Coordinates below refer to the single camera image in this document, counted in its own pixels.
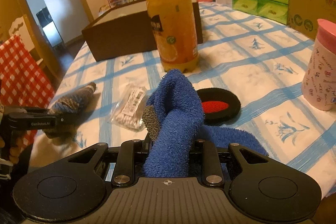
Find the person left hand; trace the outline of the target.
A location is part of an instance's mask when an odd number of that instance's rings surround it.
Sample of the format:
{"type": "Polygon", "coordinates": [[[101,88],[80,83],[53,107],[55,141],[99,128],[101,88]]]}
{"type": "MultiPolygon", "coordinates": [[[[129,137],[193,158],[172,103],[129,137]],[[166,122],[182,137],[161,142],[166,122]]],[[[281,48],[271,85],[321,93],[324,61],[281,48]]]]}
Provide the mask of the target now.
{"type": "Polygon", "coordinates": [[[13,131],[1,135],[1,161],[16,165],[23,147],[23,131],[13,131]]]}

